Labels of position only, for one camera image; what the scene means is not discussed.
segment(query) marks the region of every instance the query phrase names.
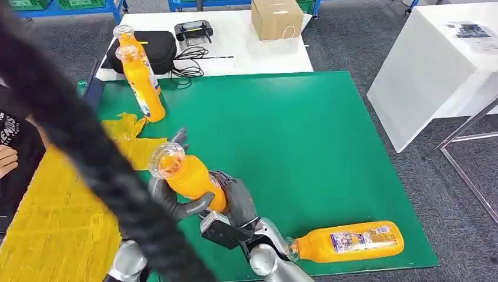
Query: gray carpet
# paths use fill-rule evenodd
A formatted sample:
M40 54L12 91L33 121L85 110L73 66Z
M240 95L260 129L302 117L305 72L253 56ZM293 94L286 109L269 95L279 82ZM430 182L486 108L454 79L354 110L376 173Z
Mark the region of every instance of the gray carpet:
M129 0L129 4L132 13L168 11L166 1ZM320 277L316 281L498 281L496 224L441 154L432 160L422 158L465 119L435 120L403 153L395 154L366 99L403 27L405 8L390 0L323 2L320 19L309 23L303 38L316 71L351 73L441 267ZM94 58L104 53L113 25L111 15L26 23L74 81L86 79ZM470 133L491 130L498 130L498 116L488 116ZM497 139L453 144L449 150L498 208Z

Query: person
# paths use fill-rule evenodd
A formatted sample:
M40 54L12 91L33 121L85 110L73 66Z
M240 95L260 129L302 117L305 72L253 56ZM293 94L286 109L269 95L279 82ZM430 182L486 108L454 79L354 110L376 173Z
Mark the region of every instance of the person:
M0 85L0 240L49 145L29 111Z

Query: green table surface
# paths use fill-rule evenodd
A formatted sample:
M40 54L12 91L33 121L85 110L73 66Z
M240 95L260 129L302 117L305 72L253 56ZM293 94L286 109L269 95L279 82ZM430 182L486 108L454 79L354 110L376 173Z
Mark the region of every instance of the green table surface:
M347 72L211 76L193 79L186 89L169 79L160 85L167 116L147 124L139 137L168 137L185 126L189 154L243 179L259 215L284 236L391 220L405 240L404 251L393 257L300 261L308 274L438 265ZM98 117L117 119L122 112L142 116L126 81L107 82ZM202 239L198 224L192 217L180 227L220 281L257 279L239 248Z

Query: blue shelf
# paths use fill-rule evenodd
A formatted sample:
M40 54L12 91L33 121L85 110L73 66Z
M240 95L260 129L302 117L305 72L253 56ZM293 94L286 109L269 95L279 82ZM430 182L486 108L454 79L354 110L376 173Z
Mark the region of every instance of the blue shelf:
M313 16L315 19L318 18L318 6L322 0L315 0L313 5ZM204 0L204 7L214 7L214 6L227 6L227 5L248 5L251 4L251 0ZM168 6L170 12L176 12L178 9L183 8L196 8L196 1L182 2L181 0L168 0Z
M44 10L17 11L17 14L21 18L35 18L37 16L71 16L71 15L112 13L114 15L114 19L116 20L116 23L119 23L121 21L120 11L121 7L123 6L123 2L125 3L125 6L127 6L125 0L119 0L117 6L114 4L113 0L106 0L106 5L104 5L104 7L67 11L59 6L57 0L52 0L52 2L50 2L48 7Z

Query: yellow cloth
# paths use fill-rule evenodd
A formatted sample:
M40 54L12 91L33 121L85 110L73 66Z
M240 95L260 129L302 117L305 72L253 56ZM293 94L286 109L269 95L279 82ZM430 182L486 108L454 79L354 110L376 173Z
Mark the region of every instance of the yellow cloth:
M166 139L138 139L145 120L103 122L137 170ZM0 281L102 281L119 246L114 215L84 185L66 156L49 147L0 248Z
M102 125L107 134L128 158L134 170L147 170L149 157L166 138L137 138L145 125L145 118L137 121L137 116L129 113L119 115L119 120L104 120Z

